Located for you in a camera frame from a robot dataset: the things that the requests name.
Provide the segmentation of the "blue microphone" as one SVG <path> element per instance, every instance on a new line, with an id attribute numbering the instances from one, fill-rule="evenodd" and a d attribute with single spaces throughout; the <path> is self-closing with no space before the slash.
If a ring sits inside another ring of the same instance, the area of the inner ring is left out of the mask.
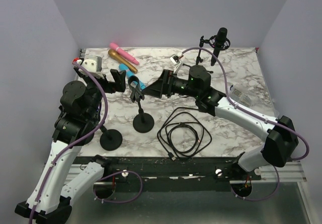
<path id="1" fill-rule="evenodd" d="M 126 71 L 126 76 L 128 78 L 132 77 L 132 76 L 135 76 L 135 74 L 125 65 L 125 64 L 120 64 L 119 65 L 119 70 L 122 71 Z M 140 84 L 140 88 L 143 90 L 146 88 L 145 84 L 142 82 L 142 81 L 139 81 L 139 84 Z"/>

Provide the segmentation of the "gold microphone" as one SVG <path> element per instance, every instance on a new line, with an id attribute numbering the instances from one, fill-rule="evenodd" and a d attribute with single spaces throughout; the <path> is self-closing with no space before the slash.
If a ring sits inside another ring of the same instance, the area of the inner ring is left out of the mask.
<path id="1" fill-rule="evenodd" d="M 116 50 L 109 49 L 108 50 L 108 55 L 116 60 L 118 63 L 122 63 L 126 65 L 132 73 L 137 73 L 138 70 L 135 66 L 133 66 L 130 62 L 128 62 L 126 59 L 124 59 L 119 53 L 116 52 Z"/>

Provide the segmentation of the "pink microphone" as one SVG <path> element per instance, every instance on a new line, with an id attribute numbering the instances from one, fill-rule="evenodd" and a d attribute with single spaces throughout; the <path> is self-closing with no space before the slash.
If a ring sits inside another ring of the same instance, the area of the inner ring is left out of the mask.
<path id="1" fill-rule="evenodd" d="M 130 63 L 139 65 L 139 62 L 136 60 L 136 58 L 130 55 L 127 51 L 123 50 L 116 43 L 110 43 L 109 46 L 111 49 L 115 50 L 119 55 L 121 55 L 124 59 L 128 60 Z"/>

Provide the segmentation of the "tall black mic stand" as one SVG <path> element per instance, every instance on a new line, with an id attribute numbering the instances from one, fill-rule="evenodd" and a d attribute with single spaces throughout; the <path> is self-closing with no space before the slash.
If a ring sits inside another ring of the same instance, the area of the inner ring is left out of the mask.
<path id="1" fill-rule="evenodd" d="M 128 79 L 128 85 L 131 90 L 131 101 L 138 104 L 138 114 L 133 119 L 133 127 L 139 133 L 147 133 L 153 129 L 154 119 L 150 114 L 145 113 L 141 106 L 141 100 L 144 100 L 144 94 L 140 87 L 138 77 L 131 76 Z"/>

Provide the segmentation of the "shock mount mic stand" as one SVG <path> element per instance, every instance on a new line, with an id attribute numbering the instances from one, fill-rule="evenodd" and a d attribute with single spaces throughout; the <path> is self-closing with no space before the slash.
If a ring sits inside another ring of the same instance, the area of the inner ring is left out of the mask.
<path id="1" fill-rule="evenodd" d="M 106 151 L 114 151 L 119 148 L 123 141 L 122 134 L 116 129 L 107 129 L 100 127 L 102 135 L 100 137 L 100 145 Z"/>

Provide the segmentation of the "black tripod mic stand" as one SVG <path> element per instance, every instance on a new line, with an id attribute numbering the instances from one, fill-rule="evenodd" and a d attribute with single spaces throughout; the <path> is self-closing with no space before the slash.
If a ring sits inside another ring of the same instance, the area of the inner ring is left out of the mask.
<path id="1" fill-rule="evenodd" d="M 216 38 L 216 35 L 211 36 L 209 39 L 204 39 L 204 36 L 202 36 L 200 38 L 199 47 L 203 47 L 204 44 L 209 44 L 214 49 L 213 54 L 218 58 L 220 50 L 219 49 L 217 50 L 215 48 L 216 47 L 215 46 L 215 38 Z M 198 56 L 196 57 L 196 65 L 198 65 L 199 63 L 203 62 L 203 59 L 200 57 L 200 54 L 201 54 L 201 50 L 199 50 Z M 216 59 L 212 58 L 211 59 L 211 65 L 214 66 L 215 63 L 216 63 Z"/>

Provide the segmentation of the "black condenser microphone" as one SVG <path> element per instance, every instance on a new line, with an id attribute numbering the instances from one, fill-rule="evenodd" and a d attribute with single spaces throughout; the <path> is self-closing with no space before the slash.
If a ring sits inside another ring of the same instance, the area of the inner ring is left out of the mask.
<path id="1" fill-rule="evenodd" d="M 211 66 L 214 66 L 217 62 L 217 58 L 221 51 L 225 51 L 230 48 L 231 42 L 227 38 L 227 28 L 222 27 L 218 30 L 213 43 L 213 54 L 215 57 L 211 59 Z"/>

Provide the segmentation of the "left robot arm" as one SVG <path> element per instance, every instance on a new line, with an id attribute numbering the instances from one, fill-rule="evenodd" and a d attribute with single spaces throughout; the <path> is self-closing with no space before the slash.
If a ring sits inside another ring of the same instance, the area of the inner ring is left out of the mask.
<path id="1" fill-rule="evenodd" d="M 60 115 L 54 124 L 52 144 L 47 163 L 31 196 L 15 208 L 15 213 L 36 223 L 66 223 L 72 206 L 95 181 L 107 181 L 112 174 L 103 158 L 97 156 L 68 184 L 65 180 L 82 147 L 100 129 L 106 116 L 100 116 L 102 103 L 107 103 L 106 93 L 125 91 L 124 71 L 112 69 L 114 81 L 104 74 L 86 76 L 67 83 L 60 99 Z"/>

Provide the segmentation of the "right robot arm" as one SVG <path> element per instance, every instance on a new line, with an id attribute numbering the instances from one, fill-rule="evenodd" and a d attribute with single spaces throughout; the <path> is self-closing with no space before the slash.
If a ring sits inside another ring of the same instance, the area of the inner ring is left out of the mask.
<path id="1" fill-rule="evenodd" d="M 239 106 L 225 93 L 211 86 L 211 75 L 203 66 L 191 67 L 186 80 L 178 78 L 171 70 L 164 70 L 143 93 L 156 98 L 174 94 L 193 97 L 199 111 L 229 120 L 260 138 L 263 146 L 240 154 L 236 164 L 231 167 L 231 173 L 236 179 L 244 179 L 258 167 L 285 166 L 298 146 L 294 125 L 289 117 L 275 118 Z"/>

